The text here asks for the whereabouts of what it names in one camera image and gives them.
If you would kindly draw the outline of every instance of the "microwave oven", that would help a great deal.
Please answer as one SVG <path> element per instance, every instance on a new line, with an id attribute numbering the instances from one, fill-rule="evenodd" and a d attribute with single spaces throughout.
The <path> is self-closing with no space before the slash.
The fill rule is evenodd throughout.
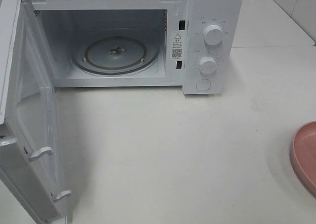
<path id="1" fill-rule="evenodd" d="M 220 93 L 241 0 L 3 0 L 0 177 L 38 224 L 66 199 L 54 88 Z"/>

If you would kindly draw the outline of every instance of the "caution sticker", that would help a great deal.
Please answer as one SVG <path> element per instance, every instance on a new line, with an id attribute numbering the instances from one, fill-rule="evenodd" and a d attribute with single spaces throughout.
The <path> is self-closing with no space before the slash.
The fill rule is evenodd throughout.
<path id="1" fill-rule="evenodd" d="M 185 31 L 171 32 L 171 58 L 174 60 L 182 60 L 184 54 L 184 45 L 187 40 Z"/>

